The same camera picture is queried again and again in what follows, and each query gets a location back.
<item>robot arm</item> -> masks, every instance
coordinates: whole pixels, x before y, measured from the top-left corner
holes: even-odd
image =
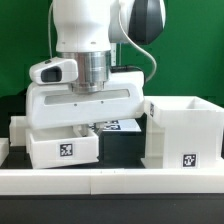
[[[87,124],[142,116],[143,73],[112,73],[110,42],[150,43],[163,29],[162,9],[162,0],[53,0],[58,55],[30,69],[27,91],[34,168],[97,162],[98,136]],[[61,155],[67,147],[76,153]]]
[[[110,42],[128,42],[123,32],[135,43],[149,44],[165,25],[163,0],[53,0],[52,4],[59,58],[33,66],[30,76],[42,85],[74,82],[76,92],[103,89],[109,79]]]

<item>green wall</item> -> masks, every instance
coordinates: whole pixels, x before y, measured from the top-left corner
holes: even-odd
[[[197,95],[224,106],[224,1],[165,3],[165,30],[145,47],[158,62],[145,95]],[[49,57],[49,4],[50,0],[0,1],[0,96],[26,88],[30,66]],[[122,64],[134,63],[150,72],[148,59],[131,46],[122,45],[121,54]]]

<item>white surface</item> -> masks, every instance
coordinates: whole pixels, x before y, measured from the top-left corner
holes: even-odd
[[[105,122],[103,131],[122,131],[122,132],[141,132],[141,129],[135,119],[118,120],[117,123]]]
[[[98,162],[98,136],[89,130],[77,137],[72,127],[26,131],[27,152],[34,169]]]
[[[0,170],[0,195],[224,193],[224,169]]]
[[[9,154],[9,140],[8,138],[0,138],[0,166],[5,161]]]
[[[145,113],[148,122],[143,162],[147,168],[153,168],[150,161],[158,162],[158,158],[162,160],[160,168],[183,168],[186,155],[197,157],[196,165],[184,168],[220,165],[223,108],[198,97],[145,97]]]

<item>open box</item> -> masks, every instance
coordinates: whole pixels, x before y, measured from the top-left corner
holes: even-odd
[[[159,158],[160,163],[155,162],[154,167],[149,168],[146,164],[146,169],[1,170],[0,194],[223,193],[223,109],[196,97],[145,97],[145,112],[148,115],[146,163],[162,155],[162,160]],[[170,128],[175,133],[167,132]],[[185,131],[182,136],[183,128],[192,128],[193,134],[188,135]],[[158,151],[153,147],[158,138],[152,139],[156,132],[163,133]],[[178,148],[184,140],[188,140],[187,147]],[[184,154],[197,155],[197,166],[182,167]]]

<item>white box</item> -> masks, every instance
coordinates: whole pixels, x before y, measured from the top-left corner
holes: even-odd
[[[145,113],[142,161],[147,168],[210,168],[222,163],[223,108],[198,97],[145,97]]]
[[[0,138],[0,166],[5,161],[9,154],[9,140],[8,138]]]
[[[30,130],[26,146],[33,168],[51,168],[98,162],[98,136],[89,129],[80,137],[73,127]]]

